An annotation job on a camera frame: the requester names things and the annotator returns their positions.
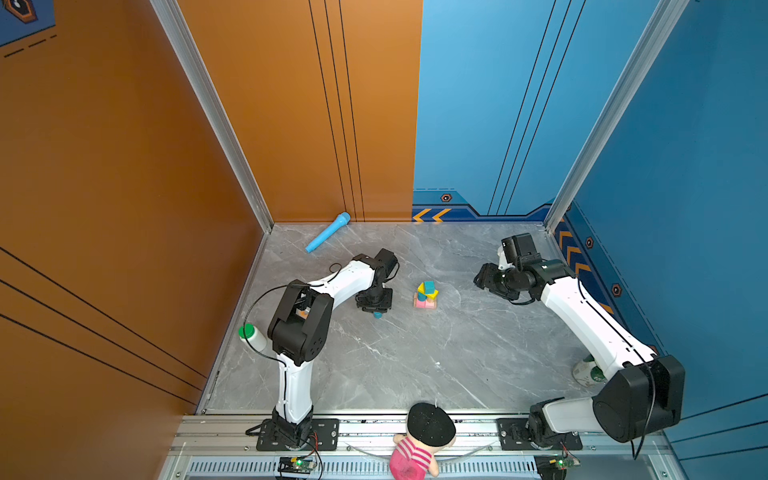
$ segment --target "stacked toy blocks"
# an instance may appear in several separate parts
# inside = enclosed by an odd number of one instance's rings
[[[416,308],[426,308],[434,310],[437,308],[437,295],[439,290],[435,290],[435,282],[429,281],[419,285],[419,290],[413,295],[413,306]]]

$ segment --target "stuffed doll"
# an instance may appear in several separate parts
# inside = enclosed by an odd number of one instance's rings
[[[417,403],[408,412],[408,435],[395,435],[389,469],[395,480],[424,480],[426,472],[439,473],[435,453],[453,445],[456,427],[445,410]]]

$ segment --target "pink striped shirt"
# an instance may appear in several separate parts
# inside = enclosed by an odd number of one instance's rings
[[[425,449],[417,447],[408,437],[405,437],[398,443],[395,450],[400,452],[402,456],[406,457],[408,460],[412,460],[425,472],[427,468],[429,468],[430,462],[432,462],[432,454]]]

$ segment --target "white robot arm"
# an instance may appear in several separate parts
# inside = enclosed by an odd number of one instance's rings
[[[272,412],[273,441],[300,448],[310,435],[313,360],[325,346],[331,312],[355,297],[365,312],[385,313],[392,289],[384,283],[397,266],[395,254],[381,249],[375,258],[358,255],[340,271],[313,282],[295,280],[285,290],[267,335],[280,362],[280,397]]]
[[[607,380],[594,397],[533,405],[528,429],[536,445],[557,445],[569,432],[606,432],[628,442],[680,421],[682,365],[634,338],[562,261],[543,260],[530,234],[502,240],[498,265],[485,264],[475,285],[510,301],[522,291],[542,301],[587,347]]]

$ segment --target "wall panel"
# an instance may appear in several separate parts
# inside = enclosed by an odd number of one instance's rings
[[[722,260],[768,264],[766,21],[765,2],[689,2],[574,202],[686,369],[668,436],[703,480],[738,478],[768,446],[766,282]]]
[[[35,6],[10,43],[0,9],[2,473],[153,478],[261,231],[149,2]]]
[[[426,0],[416,220],[543,220],[657,3]]]
[[[420,1],[180,6],[275,221],[409,219]]]

